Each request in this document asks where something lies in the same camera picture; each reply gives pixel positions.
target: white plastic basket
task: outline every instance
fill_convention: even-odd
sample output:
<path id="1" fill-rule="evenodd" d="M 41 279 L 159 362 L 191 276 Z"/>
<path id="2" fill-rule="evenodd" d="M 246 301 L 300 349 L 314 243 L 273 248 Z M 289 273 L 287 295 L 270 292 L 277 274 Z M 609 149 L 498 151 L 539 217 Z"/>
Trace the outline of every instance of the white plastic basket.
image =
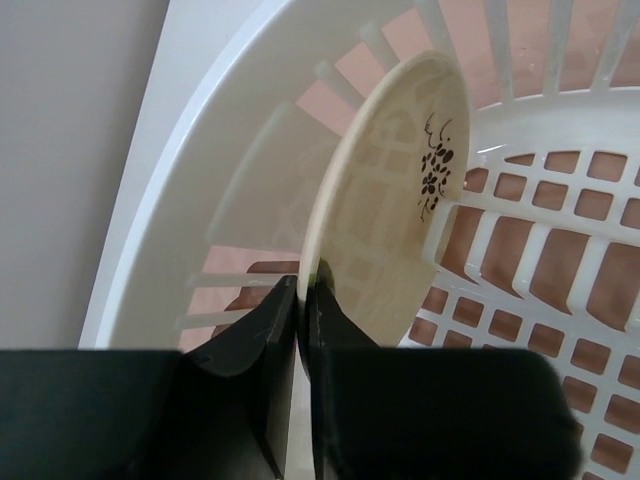
<path id="1" fill-rule="evenodd" d="M 583 478 L 640 478 L 639 16 L 638 0 L 263 0 L 176 124 L 81 346 L 191 348 L 246 313 L 292 265 L 247 270 L 297 258 L 363 99 L 435 48 L 465 73 L 472 154 L 401 345 L 545 354 L 583 428 Z M 288 475 L 311 478 L 295 387 Z"/>

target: white wall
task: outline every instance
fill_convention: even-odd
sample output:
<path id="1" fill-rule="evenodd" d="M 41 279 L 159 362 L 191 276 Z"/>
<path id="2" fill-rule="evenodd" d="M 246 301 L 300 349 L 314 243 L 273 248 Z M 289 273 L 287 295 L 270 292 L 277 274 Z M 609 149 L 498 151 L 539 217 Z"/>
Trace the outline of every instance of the white wall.
<path id="1" fill-rule="evenodd" d="M 259 3 L 170 2 L 89 303 L 83 345 L 95 342 L 129 229 L 176 122 L 216 57 Z"/>
<path id="2" fill-rule="evenodd" d="M 0 2 L 0 348 L 77 345 L 168 1 Z"/>

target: black holder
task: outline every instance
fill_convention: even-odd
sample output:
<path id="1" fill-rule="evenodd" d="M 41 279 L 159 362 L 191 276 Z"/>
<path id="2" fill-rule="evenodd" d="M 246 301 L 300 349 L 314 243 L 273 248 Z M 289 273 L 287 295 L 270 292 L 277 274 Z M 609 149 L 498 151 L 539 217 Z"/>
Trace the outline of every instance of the black holder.
<path id="1" fill-rule="evenodd" d="M 285 277 L 186 355 L 0 352 L 0 478 L 282 478 L 295 305 Z"/>
<path id="2" fill-rule="evenodd" d="M 553 368 L 508 349 L 377 347 L 326 285 L 299 325 L 318 479 L 569 480 L 577 424 Z"/>
<path id="3" fill-rule="evenodd" d="M 572 478 L 542 357 L 380 348 L 324 284 L 297 318 L 295 280 L 186 355 L 1 352 L 0 478 L 283 478 L 296 330 L 317 479 Z"/>

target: cream plate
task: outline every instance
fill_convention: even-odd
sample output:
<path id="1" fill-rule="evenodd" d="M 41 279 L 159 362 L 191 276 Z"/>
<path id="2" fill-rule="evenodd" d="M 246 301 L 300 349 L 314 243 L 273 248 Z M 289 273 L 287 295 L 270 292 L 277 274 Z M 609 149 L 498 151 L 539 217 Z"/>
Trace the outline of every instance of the cream plate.
<path id="1" fill-rule="evenodd" d="M 427 52 L 390 71 L 323 178 L 300 259 L 301 307 L 328 265 L 344 313 L 379 345 L 397 345 L 437 272 L 422 259 L 433 210 L 460 198 L 468 153 L 456 63 Z"/>

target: black floral design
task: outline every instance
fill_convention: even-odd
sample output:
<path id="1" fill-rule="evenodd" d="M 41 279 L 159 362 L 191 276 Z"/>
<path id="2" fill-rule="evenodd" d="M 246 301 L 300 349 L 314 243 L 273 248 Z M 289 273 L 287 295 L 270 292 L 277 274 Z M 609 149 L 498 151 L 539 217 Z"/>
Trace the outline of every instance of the black floral design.
<path id="1" fill-rule="evenodd" d="M 435 210 L 440 198 L 444 196 L 444 189 L 447 186 L 447 179 L 451 175 L 451 170 L 447 164 L 453 160 L 455 153 L 452 149 L 447 148 L 451 142 L 451 137 L 445 136 L 444 130 L 451 123 L 449 119 L 435 135 L 431 130 L 431 119 L 433 113 L 427 119 L 424 131 L 427 134 L 427 146 L 429 152 L 422 157 L 422 199 L 418 205 L 422 205 L 420 219 L 424 222 L 425 212 L 430 214 Z"/>

